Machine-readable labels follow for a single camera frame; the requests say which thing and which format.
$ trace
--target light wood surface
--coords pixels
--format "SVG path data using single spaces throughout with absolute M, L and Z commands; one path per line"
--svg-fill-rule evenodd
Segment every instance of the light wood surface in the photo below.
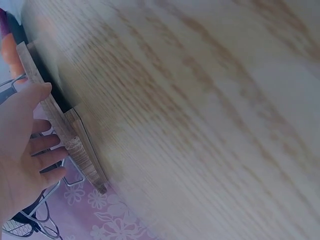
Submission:
M 31 53 L 35 51 L 34 47 L 32 43 L 27 47 L 26 44 L 22 42 L 16 47 L 16 50 L 29 81 L 43 84 L 45 81 L 40 75 L 31 56 Z M 102 179 L 100 177 L 101 175 L 97 173 L 93 165 L 93 163 L 95 163 L 96 166 L 99 164 L 95 161 L 95 155 L 93 155 L 91 151 L 88 151 L 89 154 L 87 153 L 86 149 L 91 150 L 91 145 L 90 142 L 87 141 L 88 137 L 82 127 L 81 119 L 75 110 L 72 108 L 63 114 L 52 94 L 40 104 L 54 131 L 61 139 L 61 142 L 64 144 L 74 162 L 79 166 L 90 183 L 94 185 L 101 194 L 105 194 L 107 189 L 104 183 L 107 182 L 107 179 Z
M 318 0 L 28 0 L 22 22 L 161 237 L 319 239 Z

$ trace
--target metal wire rack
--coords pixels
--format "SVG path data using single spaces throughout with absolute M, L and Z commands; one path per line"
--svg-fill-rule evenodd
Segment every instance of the metal wire rack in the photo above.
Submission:
M 3 91 L 0 91 L 0 95 L 1 95 L 0 104 L 3 103 L 11 95 L 18 92 L 15 87 L 15 83 L 18 80 L 21 80 L 24 78 L 26 78 L 26 74 L 22 74 L 17 78 L 10 79 L 0 84 L 0 88 L 10 84 L 9 88 Z M 33 135 L 31 137 L 36 138 L 41 135 L 42 134 L 38 134 L 38 135 Z M 75 167 L 75 169 L 78 171 L 81 177 L 80 177 L 80 180 L 77 180 L 74 182 L 69 182 L 67 178 L 64 177 L 63 178 L 64 183 L 68 187 L 72 187 L 72 186 L 83 183 L 85 181 L 85 176 L 70 156 L 63 159 L 61 163 L 59 165 L 56 165 L 55 167 L 59 167 L 59 166 L 64 167 L 67 160 L 69 160 L 72 163 L 72 165 Z M 45 235 L 50 239 L 63 240 L 63 238 L 60 236 L 60 231 L 57 224 L 53 221 L 53 219 L 50 216 L 50 210 L 47 203 L 48 198 L 59 188 L 60 185 L 61 185 L 61 180 L 57 184 L 52 186 L 50 189 L 46 189 L 44 192 L 42 192 L 38 200 L 33 204 L 34 206 L 32 205 L 32 209 L 30 212 L 28 212 L 28 214 L 24 210 L 18 213 L 24 216 L 26 219 L 30 220 L 30 223 L 23 223 L 23 222 L 19 222 L 14 219 L 11 219 L 2 226 L 2 231 L 10 236 L 17 237 L 17 238 L 28 238 L 31 235 L 33 235 L 34 232 L 37 232 Z M 46 217 L 44 219 L 37 219 L 36 212 L 39 210 L 41 206 L 45 206 Z

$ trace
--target floral pattern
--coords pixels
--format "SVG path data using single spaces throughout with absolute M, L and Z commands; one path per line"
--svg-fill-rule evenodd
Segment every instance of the floral pattern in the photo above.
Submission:
M 80 185 L 74 185 L 71 187 L 65 186 L 66 192 L 64 193 L 64 198 L 70 206 L 74 203 L 80 203 L 82 197 L 86 194 L 85 191 L 81 189 Z
M 93 192 L 88 194 L 88 204 L 91 205 L 93 209 L 101 210 L 107 205 L 107 195 L 101 195 L 96 189 L 93 189 Z
M 105 229 L 99 228 L 97 225 L 92 226 L 92 231 L 90 232 L 90 235 L 93 237 L 94 240 L 105 240 Z

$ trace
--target finger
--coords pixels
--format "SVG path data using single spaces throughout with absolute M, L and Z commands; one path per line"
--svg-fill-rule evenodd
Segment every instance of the finger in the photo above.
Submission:
M 3 154 L 14 159 L 23 154 L 32 132 L 33 110 L 48 97 L 51 89 L 50 84 L 31 84 L 0 106 L 0 151 Z
M 68 156 L 68 152 L 64 147 L 58 147 L 52 151 L 48 151 L 44 154 L 34 156 L 36 161 L 38 161 L 39 171 L 50 167 L 52 164 L 55 164 L 62 159 L 65 159 Z
M 41 173 L 42 189 L 47 189 L 56 184 L 66 175 L 66 173 L 67 170 L 63 166 L 45 173 Z
M 37 154 L 43 150 L 57 146 L 60 139 L 56 134 L 40 136 L 29 140 L 28 152 L 31 155 Z
M 8 102 L 15 104 L 19 109 L 34 110 L 45 100 L 52 90 L 50 82 L 34 83 L 8 98 Z
M 33 120 L 32 134 L 44 133 L 51 129 L 51 123 L 44 119 Z

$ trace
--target wooden board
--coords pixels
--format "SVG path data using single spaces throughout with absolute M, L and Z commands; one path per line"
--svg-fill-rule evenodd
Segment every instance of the wooden board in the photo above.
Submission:
M 26 44 L 22 42 L 16 47 L 16 50 L 29 81 L 42 84 L 44 80 L 30 54 L 33 51 L 33 47 L 34 45 L 30 44 L 29 48 L 27 48 Z M 105 179 L 104 174 L 98 174 L 93 165 L 93 163 L 98 164 L 97 159 L 76 111 L 72 108 L 63 114 L 51 94 L 40 104 L 54 131 L 61 139 L 74 162 L 79 166 L 89 182 L 101 194 L 105 194 L 107 189 L 104 183 L 107 182 L 107 179 Z
M 103 170 L 168 240 L 320 236 L 318 0 L 30 0 Z

